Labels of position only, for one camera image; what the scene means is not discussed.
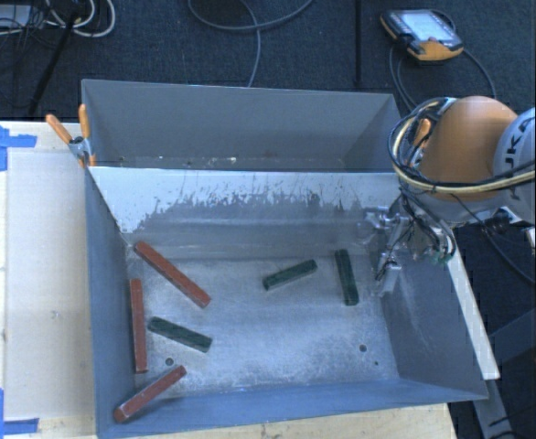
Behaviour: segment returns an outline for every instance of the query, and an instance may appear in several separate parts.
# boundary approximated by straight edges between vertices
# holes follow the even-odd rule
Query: wooden block
[[[122,403],[113,411],[113,418],[116,422],[122,423],[130,419],[134,414],[142,410],[151,400],[160,395],[170,386],[176,384],[187,374],[184,366],[178,366],[143,388],[126,402]]]
[[[134,338],[134,369],[138,373],[147,372],[144,296],[142,281],[137,278],[130,281],[130,306],[132,308],[132,335]]]
[[[134,245],[134,251],[196,305],[206,307],[209,304],[211,301],[209,295],[150,245],[139,241]]]

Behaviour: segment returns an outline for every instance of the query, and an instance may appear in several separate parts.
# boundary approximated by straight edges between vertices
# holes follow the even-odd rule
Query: handheld device
[[[423,63],[439,63],[463,52],[456,32],[433,10],[389,10],[380,16],[390,36]]]

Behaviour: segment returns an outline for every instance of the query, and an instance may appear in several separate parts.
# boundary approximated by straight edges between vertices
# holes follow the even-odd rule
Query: device screen
[[[429,37],[435,37],[437,40],[453,38],[431,15],[426,13],[403,13],[401,18],[418,40],[428,40]]]

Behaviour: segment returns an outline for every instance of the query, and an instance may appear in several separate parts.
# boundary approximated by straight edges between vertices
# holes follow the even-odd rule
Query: green block
[[[345,249],[335,251],[335,263],[338,267],[345,305],[356,305],[359,302],[358,287],[356,286],[356,279],[353,276],[348,251]]]
[[[282,286],[283,284],[291,283],[294,280],[298,280],[299,278],[314,272],[316,272],[316,262],[314,260],[307,260],[295,266],[286,268],[281,272],[266,276],[262,280],[262,283],[266,291],[268,291]]]
[[[211,338],[201,335],[200,333],[189,330],[168,322],[164,318],[152,317],[148,322],[148,330],[163,337],[170,338],[173,341],[182,343],[190,348],[198,349],[207,353],[213,341]]]

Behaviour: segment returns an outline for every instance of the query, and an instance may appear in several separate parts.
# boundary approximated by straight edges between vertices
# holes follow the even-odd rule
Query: cable
[[[88,0],[88,1],[89,1],[89,4],[90,4],[90,7],[91,7],[90,14],[84,20],[80,21],[79,23],[75,23],[73,25],[73,33],[75,33],[78,36],[83,36],[83,37],[104,37],[104,36],[107,36],[108,34],[110,34],[113,31],[113,28],[115,27],[116,15],[115,15],[115,7],[113,6],[113,1],[112,0],[105,0],[106,3],[107,3],[108,8],[110,10],[110,15],[111,15],[110,24],[102,32],[98,32],[98,33],[91,33],[91,32],[86,32],[86,31],[79,30],[80,27],[84,27],[84,26],[88,25],[93,20],[93,18],[95,17],[95,2],[93,0]],[[57,20],[56,23],[54,21],[47,21],[47,24],[64,28],[67,25],[67,23],[59,16],[59,14],[52,7],[52,5],[50,3],[50,0],[45,0],[45,3],[49,8],[50,14]]]
[[[277,18],[273,21],[267,21],[265,23],[258,23],[256,16],[254,15],[252,9],[250,6],[244,1],[244,0],[238,0],[242,5],[245,6],[246,10],[252,17],[253,25],[248,26],[240,26],[240,27],[234,27],[234,26],[223,26],[218,25],[216,23],[213,23],[211,21],[208,21],[207,19],[200,16],[197,11],[195,11],[195,8],[193,7],[192,0],[187,0],[188,2],[188,9],[192,13],[192,15],[201,23],[208,25],[210,27],[213,27],[215,29],[224,30],[224,31],[234,31],[234,32],[247,32],[247,31],[255,31],[256,33],[256,58],[253,64],[252,69],[252,75],[250,76],[250,79],[248,81],[248,84],[246,85],[247,88],[250,88],[253,85],[253,82],[256,77],[256,72],[258,70],[258,65],[260,64],[260,55],[262,52],[262,38],[261,38],[261,31],[263,29],[267,29],[269,27],[275,27],[276,25],[282,24],[293,17],[299,15],[305,8],[307,8],[313,0],[307,0],[303,5],[301,5],[298,9],[296,9],[293,13]]]
[[[258,24],[258,20],[256,19],[255,14],[253,13],[250,6],[244,1],[244,0],[238,0],[242,5],[246,7],[248,10],[248,13],[250,13],[250,16],[252,17],[252,21],[255,25]],[[248,81],[247,88],[250,88],[253,85],[253,81],[256,78],[256,72],[258,71],[258,65],[260,64],[260,53],[262,51],[262,37],[261,37],[261,30],[256,29],[256,60],[253,63],[253,69],[252,69],[252,75],[250,76],[250,80]]]
[[[525,282],[527,282],[531,287],[536,286],[536,281],[533,280],[528,274],[523,272],[520,267],[514,263],[508,255],[502,251],[499,246],[496,244],[496,242],[493,240],[493,238],[489,234],[489,229],[486,226],[486,224],[483,222],[483,220],[479,219],[477,215],[469,209],[469,207],[459,198],[457,195],[451,194],[451,196],[459,202],[459,205],[461,205],[469,215],[474,218],[481,226],[482,226],[482,235],[485,236],[485,238],[488,240],[488,242],[493,246],[494,250],[499,254],[499,256],[508,264],[508,266],[516,272],[520,277],[523,278]]]
[[[451,16],[449,16],[447,13],[445,13],[445,12],[443,12],[441,10],[437,10],[437,9],[434,9],[434,8],[431,8],[431,11],[441,15],[444,19],[447,20],[448,25],[453,29],[453,31],[456,31],[455,22],[453,21],[453,18]],[[392,80],[394,81],[394,85],[396,86],[396,89],[398,90],[399,94],[401,95],[401,98],[402,98],[403,102],[406,104],[407,109],[412,109],[413,106],[416,105],[416,102],[413,100],[413,98],[408,94],[408,92],[404,88],[404,84],[402,82],[402,77],[401,77],[401,74],[400,74],[400,67],[401,67],[402,62],[404,61],[404,59],[407,58],[407,55],[404,54],[402,56],[402,58],[399,60],[398,69],[396,70],[396,74],[394,74],[393,61],[392,61],[392,59],[393,59],[392,52],[393,52],[395,46],[396,46],[396,44],[392,44],[392,46],[391,46],[391,54],[390,54],[390,71],[391,71]],[[479,68],[479,70],[481,71],[481,73],[484,75],[484,77],[486,78],[486,80],[489,83],[489,88],[491,89],[492,98],[497,99],[498,95],[496,93],[496,86],[494,85],[494,81],[489,76],[488,71],[479,62],[479,60],[471,52],[469,52],[469,50],[467,48],[463,49],[463,54],[465,54],[469,59],[471,59],[471,61],[473,61],[477,65],[477,67]]]
[[[484,74],[484,76],[486,77],[486,79],[488,80],[488,83],[489,83],[489,88],[491,89],[491,96],[492,98],[494,99],[497,99],[498,98],[498,95],[496,94],[496,86],[494,85],[494,81],[491,79],[491,77],[489,76],[488,74],[488,71],[486,69],[484,69],[483,65],[481,63],[479,63],[479,60],[477,60],[472,54],[471,52],[469,52],[469,50],[467,50],[466,48],[463,49],[463,53],[468,56],[480,69],[480,71]]]
[[[193,5],[192,5],[192,0],[188,0],[188,8],[193,14],[193,16],[196,19],[198,19],[201,23],[204,23],[211,27],[215,27],[216,29],[223,29],[225,31],[253,31],[256,29],[267,29],[268,27],[274,27],[274,26],[280,25],[294,18],[295,16],[299,15],[303,10],[305,10],[305,8],[307,8],[312,3],[313,3],[313,0],[307,0],[303,5],[301,5],[298,9],[296,9],[293,13],[290,13],[289,15],[282,16],[273,21],[266,21],[264,23],[254,23],[253,25],[249,25],[249,26],[224,26],[224,25],[218,25],[216,23],[208,21],[207,19],[203,18],[195,11],[195,8],[193,8]]]
[[[423,104],[420,104],[413,113],[400,120],[392,129],[388,137],[388,148],[391,156],[392,167],[401,180],[424,191],[446,194],[453,193],[459,195],[501,190],[504,188],[510,188],[528,183],[535,179],[535,171],[531,170],[529,172],[513,176],[510,175],[510,172],[507,172],[505,175],[499,175],[498,177],[494,176],[489,179],[472,183],[444,183],[433,181],[427,177],[424,177],[420,171],[401,164],[399,160],[399,148],[402,143],[402,139],[404,138],[406,132],[413,125],[414,121],[418,120],[421,114],[426,110],[437,107],[439,110],[444,109],[445,106],[452,101],[452,98],[433,98],[432,100],[424,102]],[[527,163],[527,165],[522,165],[522,169],[532,166],[533,164],[534,163]]]
[[[396,87],[396,89],[398,90],[398,93],[400,94],[400,96],[402,98],[402,102],[404,102],[404,104],[406,104],[406,109],[411,111],[415,106],[414,100],[413,100],[413,98],[411,98],[408,95],[408,93],[404,89],[404,85],[402,84],[402,80],[400,79],[400,75],[398,75],[394,71],[393,59],[394,59],[394,49],[395,48],[396,48],[395,44],[392,44],[392,46],[390,47],[390,59],[389,59],[390,74],[392,76],[392,81],[394,81],[394,86]],[[404,57],[402,57],[402,59],[400,60],[398,70],[400,69],[400,66],[402,65],[403,60],[404,60]]]

